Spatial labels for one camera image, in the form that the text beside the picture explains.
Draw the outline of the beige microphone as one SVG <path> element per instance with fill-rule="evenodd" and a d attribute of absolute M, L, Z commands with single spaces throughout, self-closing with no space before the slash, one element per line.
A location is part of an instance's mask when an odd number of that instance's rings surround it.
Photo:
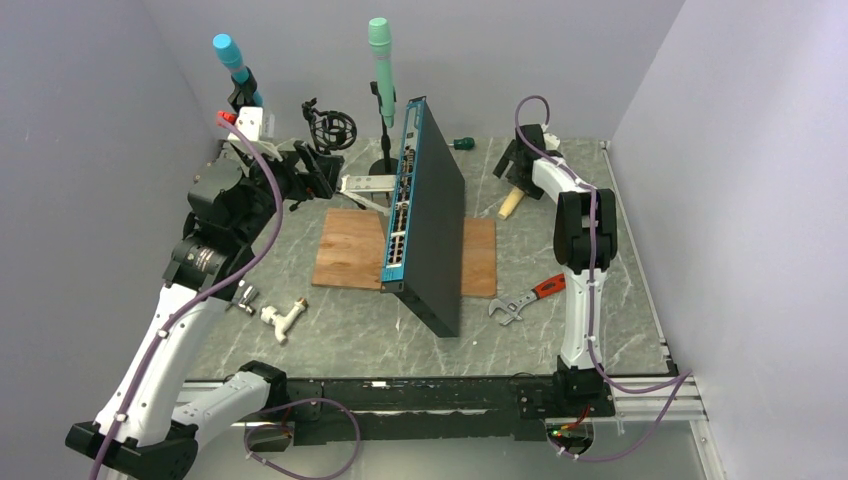
<path fill-rule="evenodd" d="M 524 197 L 525 197 L 525 192 L 523 190 L 521 190 L 518 187 L 513 187 L 510 190 L 509 194 L 504 198 L 504 200 L 503 200 L 503 202 L 502 202 L 502 204 L 501 204 L 501 206 L 498 210 L 497 217 L 500 220 L 508 219 L 513 214 L 513 212 L 515 211 L 515 209 L 517 208 L 517 206 L 520 204 L 520 202 L 523 200 Z"/>

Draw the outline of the black tripod shock-mount stand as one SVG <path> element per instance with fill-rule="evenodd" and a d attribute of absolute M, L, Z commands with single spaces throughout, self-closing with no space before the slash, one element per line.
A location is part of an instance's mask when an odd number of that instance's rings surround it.
<path fill-rule="evenodd" d="M 319 110 L 317 99 L 305 101 L 301 105 L 302 115 L 308 124 L 311 145 L 319 154 L 335 155 L 335 152 L 352 146 L 357 137 L 354 120 L 346 113 L 337 110 Z M 294 201 L 290 212 L 296 211 L 304 203 Z"/>

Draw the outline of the blue microphone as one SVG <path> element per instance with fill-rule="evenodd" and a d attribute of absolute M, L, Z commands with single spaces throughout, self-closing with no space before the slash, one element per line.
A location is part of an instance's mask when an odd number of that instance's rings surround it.
<path fill-rule="evenodd" d="M 230 35 L 219 33 L 212 43 L 219 62 L 228 70 L 230 77 L 247 67 L 240 48 Z"/>

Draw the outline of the black round-base mic stand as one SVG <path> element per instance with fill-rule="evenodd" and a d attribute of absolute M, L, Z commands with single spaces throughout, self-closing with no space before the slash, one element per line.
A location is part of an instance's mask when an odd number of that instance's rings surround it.
<path fill-rule="evenodd" d="M 227 102 L 235 113 L 239 113 L 243 107 L 264 106 L 256 78 L 249 67 L 244 67 L 235 75 L 232 75 L 230 79 L 233 90 L 228 96 Z"/>

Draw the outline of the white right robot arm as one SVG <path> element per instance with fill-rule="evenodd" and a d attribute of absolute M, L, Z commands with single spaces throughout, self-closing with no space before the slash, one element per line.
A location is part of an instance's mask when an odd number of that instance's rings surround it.
<path fill-rule="evenodd" d="M 546 195 L 556 203 L 552 246 L 564 274 L 565 333 L 550 392 L 557 411 L 574 415 L 604 391 L 597 329 L 618 253 L 616 196 L 582 179 L 547 148 L 544 134 L 540 124 L 517 127 L 494 174 L 534 199 Z"/>

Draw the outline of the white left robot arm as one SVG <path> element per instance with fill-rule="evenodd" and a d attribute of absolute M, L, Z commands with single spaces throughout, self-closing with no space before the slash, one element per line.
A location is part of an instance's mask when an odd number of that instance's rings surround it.
<path fill-rule="evenodd" d="M 222 386 L 177 402 L 212 326 L 237 296 L 276 200 L 329 199 L 343 165 L 302 141 L 262 163 L 244 151 L 203 165 L 191 186 L 183 235 L 164 273 L 158 305 L 130 369 L 92 421 L 74 424 L 66 445 L 94 461 L 96 479 L 181 479 L 200 449 L 241 418 L 279 417 L 290 399 L 284 371 L 252 360 Z"/>

